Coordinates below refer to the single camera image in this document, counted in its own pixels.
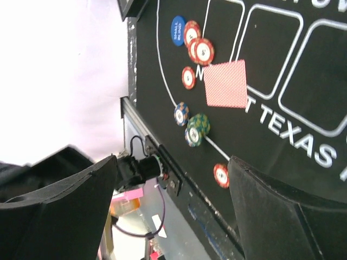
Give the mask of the blue small blind button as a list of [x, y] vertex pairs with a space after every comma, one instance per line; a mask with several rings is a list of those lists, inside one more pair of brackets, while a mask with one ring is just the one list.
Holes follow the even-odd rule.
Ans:
[[183, 16], [175, 16], [171, 22], [170, 35], [172, 42], [175, 46], [182, 46], [184, 44], [184, 27], [186, 21]]

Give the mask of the red poker chip stack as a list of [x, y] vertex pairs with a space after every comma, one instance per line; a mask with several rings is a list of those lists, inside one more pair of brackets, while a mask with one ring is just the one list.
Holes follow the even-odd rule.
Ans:
[[224, 164], [215, 164], [214, 178], [220, 187], [227, 189], [229, 187], [229, 175], [227, 166]]

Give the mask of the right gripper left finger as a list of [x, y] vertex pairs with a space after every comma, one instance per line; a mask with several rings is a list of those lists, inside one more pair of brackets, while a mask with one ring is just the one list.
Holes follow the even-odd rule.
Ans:
[[1, 204], [1, 259], [96, 259], [117, 158]]

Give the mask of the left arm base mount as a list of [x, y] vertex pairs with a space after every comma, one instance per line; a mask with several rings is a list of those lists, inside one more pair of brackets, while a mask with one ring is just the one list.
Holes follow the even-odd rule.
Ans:
[[[135, 139], [140, 141], [144, 156], [142, 159], [136, 159], [134, 156], [133, 142]], [[179, 170], [164, 147], [156, 145], [149, 135], [145, 138], [135, 135], [130, 139], [129, 144], [129, 153], [117, 158], [118, 173], [115, 190], [118, 192], [128, 191], [155, 178], [159, 185], [167, 190], [168, 194], [178, 196], [183, 182], [179, 176]]]

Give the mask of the blue chip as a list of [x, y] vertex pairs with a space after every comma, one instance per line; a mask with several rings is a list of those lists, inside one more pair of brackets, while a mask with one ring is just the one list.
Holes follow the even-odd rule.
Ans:
[[194, 145], [194, 143], [190, 140], [189, 131], [188, 131], [187, 128], [185, 129], [184, 136], [185, 136], [185, 140], [186, 140], [187, 144], [188, 144], [190, 147], [194, 147], [195, 145]]
[[189, 107], [186, 103], [180, 102], [174, 110], [174, 119], [176, 124], [184, 126], [187, 124], [190, 117]]

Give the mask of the dealt cards pile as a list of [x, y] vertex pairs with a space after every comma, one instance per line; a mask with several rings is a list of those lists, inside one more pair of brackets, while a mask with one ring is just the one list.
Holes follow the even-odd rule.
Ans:
[[207, 66], [203, 79], [208, 106], [246, 108], [247, 79], [244, 60]]

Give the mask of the green chip stack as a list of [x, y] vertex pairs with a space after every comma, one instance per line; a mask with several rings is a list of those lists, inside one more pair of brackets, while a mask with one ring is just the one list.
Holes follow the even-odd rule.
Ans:
[[210, 132], [210, 121], [203, 113], [194, 115], [188, 121], [188, 136], [194, 146], [199, 146], [203, 138]]

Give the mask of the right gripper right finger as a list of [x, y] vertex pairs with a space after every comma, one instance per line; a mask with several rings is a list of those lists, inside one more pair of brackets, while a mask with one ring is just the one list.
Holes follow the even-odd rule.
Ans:
[[346, 259], [346, 204], [299, 190], [238, 157], [230, 195], [246, 259]]

